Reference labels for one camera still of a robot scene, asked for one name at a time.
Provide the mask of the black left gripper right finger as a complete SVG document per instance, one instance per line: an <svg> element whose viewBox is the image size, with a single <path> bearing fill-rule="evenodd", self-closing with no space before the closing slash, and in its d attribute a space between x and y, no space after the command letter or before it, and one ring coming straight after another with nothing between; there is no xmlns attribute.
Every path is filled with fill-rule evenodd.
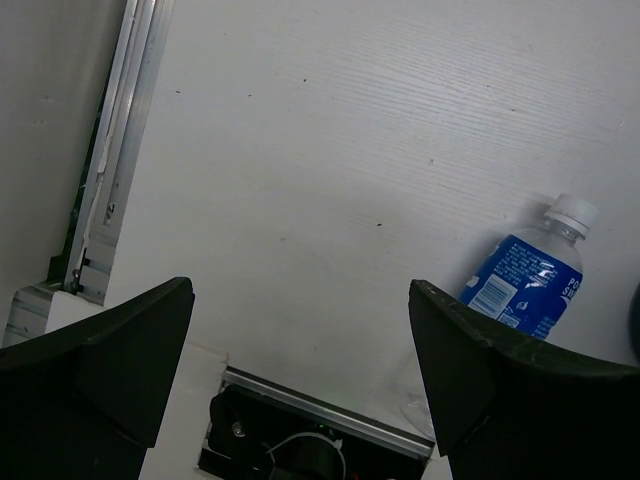
<svg viewBox="0 0 640 480"><path fill-rule="evenodd" d="M415 280L409 317L456 479L635 479L639 371L557 347Z"/></svg>

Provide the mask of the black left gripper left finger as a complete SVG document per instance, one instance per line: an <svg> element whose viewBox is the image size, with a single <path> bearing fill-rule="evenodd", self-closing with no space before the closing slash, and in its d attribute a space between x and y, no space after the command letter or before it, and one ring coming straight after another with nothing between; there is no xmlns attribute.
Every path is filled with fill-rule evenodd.
<svg viewBox="0 0 640 480"><path fill-rule="evenodd" d="M136 479L154 448L195 295L175 277L1 351L4 479Z"/></svg>

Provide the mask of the blue label plastic bottle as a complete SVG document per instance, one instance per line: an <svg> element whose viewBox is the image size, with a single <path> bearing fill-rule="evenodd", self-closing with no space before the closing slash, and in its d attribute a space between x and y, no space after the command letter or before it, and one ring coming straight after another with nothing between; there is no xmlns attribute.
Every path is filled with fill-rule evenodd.
<svg viewBox="0 0 640 480"><path fill-rule="evenodd" d="M496 394L483 334L510 327L547 338L583 282L576 244L597 216L589 202L562 194L537 225L504 237L457 298L420 282L411 285L417 361L400 409L414 427L436 437L446 426L462 433L474 424Z"/></svg>

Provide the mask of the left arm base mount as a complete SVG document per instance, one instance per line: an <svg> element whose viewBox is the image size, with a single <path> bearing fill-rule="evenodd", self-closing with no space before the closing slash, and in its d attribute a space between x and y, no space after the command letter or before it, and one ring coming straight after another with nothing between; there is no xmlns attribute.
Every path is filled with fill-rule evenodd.
<svg viewBox="0 0 640 480"><path fill-rule="evenodd" d="M218 479L419 479L431 440L234 367L197 463Z"/></svg>

